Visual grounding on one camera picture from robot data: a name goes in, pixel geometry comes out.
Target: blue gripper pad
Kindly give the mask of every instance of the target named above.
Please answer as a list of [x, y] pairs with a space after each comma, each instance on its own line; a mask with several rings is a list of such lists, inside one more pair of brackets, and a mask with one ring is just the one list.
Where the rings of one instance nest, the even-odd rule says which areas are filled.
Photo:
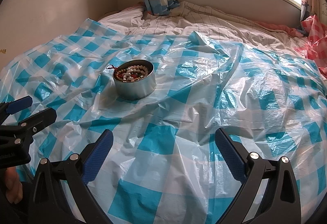
[[225, 135], [221, 129], [218, 129], [215, 133], [216, 145], [234, 179], [240, 181], [243, 184], [247, 178], [245, 170], [246, 164], [233, 146], [231, 142], [232, 140], [227, 137], [228, 135]]
[[30, 96], [26, 96], [24, 98], [15, 100], [8, 105], [8, 107], [6, 109], [6, 113], [7, 114], [18, 113], [21, 110], [31, 107], [32, 103], [33, 103], [33, 100]]
[[83, 164], [82, 180], [85, 185], [94, 181], [113, 144], [113, 134], [106, 129], [96, 141], [91, 154]]

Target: round metal container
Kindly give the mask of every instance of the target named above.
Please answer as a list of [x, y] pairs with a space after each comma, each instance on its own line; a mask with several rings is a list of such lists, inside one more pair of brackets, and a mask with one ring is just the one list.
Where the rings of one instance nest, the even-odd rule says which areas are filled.
[[150, 95], [157, 85], [153, 64], [147, 60], [132, 60], [122, 64], [117, 70], [126, 69], [129, 66], [146, 66], [149, 70], [149, 75], [135, 82], [121, 82], [115, 77], [113, 72], [112, 78], [115, 82], [118, 95], [128, 100], [142, 99]]

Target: silver screw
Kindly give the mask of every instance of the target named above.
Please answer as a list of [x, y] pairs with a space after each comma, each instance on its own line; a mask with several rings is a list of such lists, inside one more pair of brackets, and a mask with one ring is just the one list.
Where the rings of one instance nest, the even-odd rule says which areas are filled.
[[257, 160], [257, 159], [259, 159], [259, 154], [256, 152], [251, 152], [250, 157], [253, 158], [254, 160]]
[[18, 138], [18, 139], [15, 140], [15, 144], [16, 144], [16, 145], [19, 145], [20, 142], [22, 142], [22, 140], [21, 140], [20, 138]]
[[79, 157], [78, 154], [71, 154], [70, 157], [69, 157], [69, 159], [70, 160], [77, 160], [78, 157]]
[[288, 157], [282, 157], [282, 162], [284, 162], [284, 163], [288, 163], [288, 162], [289, 162]]
[[41, 159], [40, 164], [44, 165], [44, 164], [46, 164], [47, 162], [48, 162], [48, 159], [43, 158], [43, 159]]

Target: bed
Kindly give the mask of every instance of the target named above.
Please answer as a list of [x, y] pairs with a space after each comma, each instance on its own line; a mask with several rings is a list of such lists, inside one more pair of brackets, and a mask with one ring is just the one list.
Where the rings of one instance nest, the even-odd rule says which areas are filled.
[[[1, 71], [0, 99], [34, 102], [7, 124], [47, 107], [58, 115], [34, 136], [20, 177], [110, 129], [114, 145], [88, 186], [113, 223], [216, 223], [240, 187], [214, 144], [224, 127], [249, 152], [290, 159], [304, 223], [326, 193], [327, 90], [294, 50], [306, 38], [291, 34], [187, 2], [160, 17], [137, 5], [19, 55]], [[131, 59], [155, 65], [156, 90], [139, 101], [118, 97], [106, 69]]]

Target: human hand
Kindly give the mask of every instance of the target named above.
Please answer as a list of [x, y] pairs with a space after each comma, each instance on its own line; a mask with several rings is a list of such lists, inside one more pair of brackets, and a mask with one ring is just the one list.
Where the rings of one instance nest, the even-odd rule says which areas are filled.
[[17, 204], [22, 200], [22, 183], [16, 167], [7, 168], [4, 172], [3, 182], [7, 187], [6, 198], [10, 204]]

